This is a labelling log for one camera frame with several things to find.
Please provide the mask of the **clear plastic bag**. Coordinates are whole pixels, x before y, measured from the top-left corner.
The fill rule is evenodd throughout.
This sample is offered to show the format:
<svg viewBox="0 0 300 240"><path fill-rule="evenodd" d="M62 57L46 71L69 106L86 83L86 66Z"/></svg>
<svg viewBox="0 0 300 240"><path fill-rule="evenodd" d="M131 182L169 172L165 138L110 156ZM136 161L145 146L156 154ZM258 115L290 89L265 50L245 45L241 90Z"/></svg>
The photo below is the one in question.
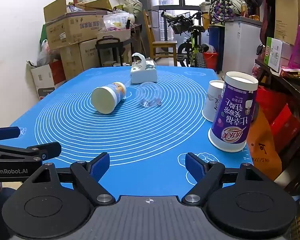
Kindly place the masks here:
<svg viewBox="0 0 300 240"><path fill-rule="evenodd" d="M103 17L106 31L126 30L135 23L135 16L128 12L108 14Z"/></svg>

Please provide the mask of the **wooden chair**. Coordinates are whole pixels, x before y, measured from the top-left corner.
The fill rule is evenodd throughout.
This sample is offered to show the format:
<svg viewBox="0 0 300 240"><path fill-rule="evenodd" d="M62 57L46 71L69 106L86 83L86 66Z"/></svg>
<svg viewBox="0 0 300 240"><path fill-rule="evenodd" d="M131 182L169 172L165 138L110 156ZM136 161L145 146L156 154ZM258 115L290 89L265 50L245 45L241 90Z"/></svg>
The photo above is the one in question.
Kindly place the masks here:
<svg viewBox="0 0 300 240"><path fill-rule="evenodd" d="M174 66L177 66L177 41L156 41L149 13L144 10L143 18L149 42L149 54L153 60L159 58L172 58Z"/></svg>

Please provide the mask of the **large top cardboard box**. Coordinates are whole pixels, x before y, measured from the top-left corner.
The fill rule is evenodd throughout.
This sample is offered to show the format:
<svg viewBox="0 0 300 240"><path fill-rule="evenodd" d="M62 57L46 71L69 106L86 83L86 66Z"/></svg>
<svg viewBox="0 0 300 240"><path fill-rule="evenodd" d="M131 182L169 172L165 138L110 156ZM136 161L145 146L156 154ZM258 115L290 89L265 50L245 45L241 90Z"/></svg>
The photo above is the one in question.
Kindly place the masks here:
<svg viewBox="0 0 300 240"><path fill-rule="evenodd" d="M66 0L55 0L44 7L47 41L50 49L59 49L97 38L106 28L105 10L71 11Z"/></svg>

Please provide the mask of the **red bucket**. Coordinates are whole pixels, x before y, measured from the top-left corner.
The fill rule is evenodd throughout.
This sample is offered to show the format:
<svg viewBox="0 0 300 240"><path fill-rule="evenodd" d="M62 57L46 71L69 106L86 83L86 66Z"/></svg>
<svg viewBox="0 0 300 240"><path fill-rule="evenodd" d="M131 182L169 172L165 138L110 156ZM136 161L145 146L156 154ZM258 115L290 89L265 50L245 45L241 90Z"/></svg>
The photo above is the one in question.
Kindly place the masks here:
<svg viewBox="0 0 300 240"><path fill-rule="evenodd" d="M206 67L209 69L213 69L216 72L218 63L218 53L204 52L203 57L206 62Z"/></svg>

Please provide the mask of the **lower stacked cardboard box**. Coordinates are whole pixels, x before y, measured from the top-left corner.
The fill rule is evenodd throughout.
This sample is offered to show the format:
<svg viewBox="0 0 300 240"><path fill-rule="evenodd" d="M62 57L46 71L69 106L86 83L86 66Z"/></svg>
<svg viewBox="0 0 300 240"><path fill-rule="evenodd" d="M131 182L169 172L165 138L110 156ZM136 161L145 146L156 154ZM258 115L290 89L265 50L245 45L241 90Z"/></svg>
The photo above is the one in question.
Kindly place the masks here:
<svg viewBox="0 0 300 240"><path fill-rule="evenodd" d="M85 70L100 66L96 42L97 39L93 39L59 49L67 81Z"/></svg>

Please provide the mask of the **green white product box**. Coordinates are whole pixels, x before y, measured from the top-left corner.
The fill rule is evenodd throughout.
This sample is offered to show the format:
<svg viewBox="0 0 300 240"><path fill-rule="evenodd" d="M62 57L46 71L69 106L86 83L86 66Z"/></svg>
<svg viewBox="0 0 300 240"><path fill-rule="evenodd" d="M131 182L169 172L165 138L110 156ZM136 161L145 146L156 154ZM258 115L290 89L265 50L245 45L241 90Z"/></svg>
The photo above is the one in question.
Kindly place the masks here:
<svg viewBox="0 0 300 240"><path fill-rule="evenodd" d="M267 37L264 63L273 71L279 72L283 42Z"/></svg>

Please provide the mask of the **orange paper shopping bag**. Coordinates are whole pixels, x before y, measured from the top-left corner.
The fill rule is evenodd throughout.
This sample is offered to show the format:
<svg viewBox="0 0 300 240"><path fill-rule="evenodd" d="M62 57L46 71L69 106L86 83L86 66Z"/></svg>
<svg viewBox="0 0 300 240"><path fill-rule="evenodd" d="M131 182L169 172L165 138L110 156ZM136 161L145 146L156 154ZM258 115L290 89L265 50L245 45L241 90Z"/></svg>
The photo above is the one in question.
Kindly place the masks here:
<svg viewBox="0 0 300 240"><path fill-rule="evenodd" d="M256 107L253 121L250 125L247 146L253 165L274 181L282 172L282 163L275 150L270 125L261 107Z"/></svg>

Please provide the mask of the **clear plastic cup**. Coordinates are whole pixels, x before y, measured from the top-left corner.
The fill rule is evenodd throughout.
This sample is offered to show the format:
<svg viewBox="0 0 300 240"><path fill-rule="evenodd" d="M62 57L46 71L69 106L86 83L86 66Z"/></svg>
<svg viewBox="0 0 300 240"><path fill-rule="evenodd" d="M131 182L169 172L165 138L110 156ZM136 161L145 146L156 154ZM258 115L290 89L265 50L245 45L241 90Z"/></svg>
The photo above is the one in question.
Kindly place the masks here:
<svg viewBox="0 0 300 240"><path fill-rule="evenodd" d="M146 108L157 107L162 104L162 88L154 82L144 82L136 90L135 99Z"/></svg>

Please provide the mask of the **purple paper cup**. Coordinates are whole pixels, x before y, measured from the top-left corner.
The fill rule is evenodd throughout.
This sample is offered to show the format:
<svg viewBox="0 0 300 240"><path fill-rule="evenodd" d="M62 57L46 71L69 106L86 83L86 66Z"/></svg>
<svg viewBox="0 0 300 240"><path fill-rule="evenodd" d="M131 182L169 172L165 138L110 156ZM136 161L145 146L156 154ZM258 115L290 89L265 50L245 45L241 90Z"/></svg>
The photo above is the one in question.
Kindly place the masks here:
<svg viewBox="0 0 300 240"><path fill-rule="evenodd" d="M243 72L226 72L221 101L208 131L213 146L224 152L243 150L253 118L257 89L255 77Z"/></svg>

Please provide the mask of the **blue silicone baking mat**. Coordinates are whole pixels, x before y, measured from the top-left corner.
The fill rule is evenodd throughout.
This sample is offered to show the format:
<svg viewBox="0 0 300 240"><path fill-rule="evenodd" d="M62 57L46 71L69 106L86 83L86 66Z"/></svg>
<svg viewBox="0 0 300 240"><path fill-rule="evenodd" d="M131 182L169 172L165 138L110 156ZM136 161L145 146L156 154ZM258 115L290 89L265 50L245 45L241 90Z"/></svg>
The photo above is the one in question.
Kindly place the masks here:
<svg viewBox="0 0 300 240"><path fill-rule="evenodd" d="M226 153L208 140L211 123L202 116L213 70L157 68L161 104L142 107L135 98L137 86L130 82L128 67L86 70L47 95L15 120L21 134L3 145L27 147L57 141L57 167L90 161L107 152L110 167L100 183L114 197L179 196L195 184L185 168L185 155L194 153L204 161L218 161L229 168L251 162L249 150ZM111 114L98 113L90 95L96 87L119 81L125 98Z"/></svg>

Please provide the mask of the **white chest freezer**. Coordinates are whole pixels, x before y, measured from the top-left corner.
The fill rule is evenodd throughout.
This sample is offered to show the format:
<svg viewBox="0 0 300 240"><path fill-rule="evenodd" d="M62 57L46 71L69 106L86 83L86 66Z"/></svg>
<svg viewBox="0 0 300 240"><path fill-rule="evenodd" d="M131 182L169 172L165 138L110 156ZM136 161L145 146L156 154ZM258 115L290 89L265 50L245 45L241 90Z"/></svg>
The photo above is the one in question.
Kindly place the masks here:
<svg viewBox="0 0 300 240"><path fill-rule="evenodd" d="M229 71L251 74L261 44L262 23L245 17L236 17L225 22L223 66Z"/></svg>

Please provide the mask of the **paper cup blue yellow print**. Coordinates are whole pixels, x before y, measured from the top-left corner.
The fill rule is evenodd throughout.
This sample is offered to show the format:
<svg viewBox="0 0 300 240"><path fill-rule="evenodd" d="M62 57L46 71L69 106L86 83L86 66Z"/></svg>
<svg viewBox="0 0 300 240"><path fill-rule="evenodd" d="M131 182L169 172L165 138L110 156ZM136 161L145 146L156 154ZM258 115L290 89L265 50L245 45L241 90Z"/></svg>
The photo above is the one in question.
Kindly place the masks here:
<svg viewBox="0 0 300 240"><path fill-rule="evenodd" d="M110 114L126 96L126 87L121 82L97 87L91 94L91 103L101 114Z"/></svg>

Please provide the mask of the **floral patterned bag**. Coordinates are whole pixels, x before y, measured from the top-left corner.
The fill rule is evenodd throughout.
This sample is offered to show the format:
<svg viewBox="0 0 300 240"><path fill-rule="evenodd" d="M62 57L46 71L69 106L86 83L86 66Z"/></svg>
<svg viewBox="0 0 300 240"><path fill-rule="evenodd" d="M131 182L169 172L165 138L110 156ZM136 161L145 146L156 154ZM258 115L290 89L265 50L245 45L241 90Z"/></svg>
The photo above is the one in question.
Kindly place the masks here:
<svg viewBox="0 0 300 240"><path fill-rule="evenodd" d="M236 17L230 0L210 0L209 10L211 25L224 25L227 20Z"/></svg>

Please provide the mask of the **white paper cup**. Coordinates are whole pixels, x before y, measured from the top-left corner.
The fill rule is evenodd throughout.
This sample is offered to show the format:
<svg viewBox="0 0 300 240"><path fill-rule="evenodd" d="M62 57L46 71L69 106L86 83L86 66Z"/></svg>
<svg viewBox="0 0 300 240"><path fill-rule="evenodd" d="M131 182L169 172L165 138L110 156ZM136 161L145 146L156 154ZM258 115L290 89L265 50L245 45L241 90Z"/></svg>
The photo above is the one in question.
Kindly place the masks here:
<svg viewBox="0 0 300 240"><path fill-rule="evenodd" d="M202 116L209 122L213 122L218 105L221 101L221 94L224 87L224 81L211 80L207 90L206 100L202 110Z"/></svg>

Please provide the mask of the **tall brown cardboard box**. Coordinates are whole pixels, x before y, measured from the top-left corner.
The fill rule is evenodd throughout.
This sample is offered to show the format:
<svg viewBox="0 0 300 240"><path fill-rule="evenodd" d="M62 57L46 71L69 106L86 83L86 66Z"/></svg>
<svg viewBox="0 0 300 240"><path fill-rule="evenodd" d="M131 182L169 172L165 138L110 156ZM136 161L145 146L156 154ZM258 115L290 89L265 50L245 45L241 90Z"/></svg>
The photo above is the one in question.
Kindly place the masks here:
<svg viewBox="0 0 300 240"><path fill-rule="evenodd" d="M274 38L294 45L300 25L300 0L275 0Z"/></svg>

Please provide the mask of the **green black bicycle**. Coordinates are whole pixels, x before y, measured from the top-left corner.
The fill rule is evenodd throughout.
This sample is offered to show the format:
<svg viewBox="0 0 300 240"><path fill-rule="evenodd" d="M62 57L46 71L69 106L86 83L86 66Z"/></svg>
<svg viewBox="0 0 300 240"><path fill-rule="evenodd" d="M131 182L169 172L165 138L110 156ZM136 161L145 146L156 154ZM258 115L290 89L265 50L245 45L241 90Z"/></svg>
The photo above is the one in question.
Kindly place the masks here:
<svg viewBox="0 0 300 240"><path fill-rule="evenodd" d="M189 17L174 16L165 11L161 13L162 18L168 21L176 35L189 34L189 37L179 45L177 50L177 61L182 67L207 68L203 54L209 50L209 46L201 44L201 34L205 32L205 28L202 25L194 24L194 20L200 20L202 15L201 11Z"/></svg>

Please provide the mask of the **white red cardboard box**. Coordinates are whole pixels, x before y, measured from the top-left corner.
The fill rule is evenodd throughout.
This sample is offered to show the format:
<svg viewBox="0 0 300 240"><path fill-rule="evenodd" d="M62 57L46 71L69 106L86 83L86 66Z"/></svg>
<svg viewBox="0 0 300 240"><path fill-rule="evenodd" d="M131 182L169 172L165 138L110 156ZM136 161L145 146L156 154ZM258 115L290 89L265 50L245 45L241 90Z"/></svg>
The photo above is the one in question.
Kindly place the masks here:
<svg viewBox="0 0 300 240"><path fill-rule="evenodd" d="M66 82L61 60L40 67L36 67L32 62L27 61L26 66L30 68L39 100L42 100Z"/></svg>

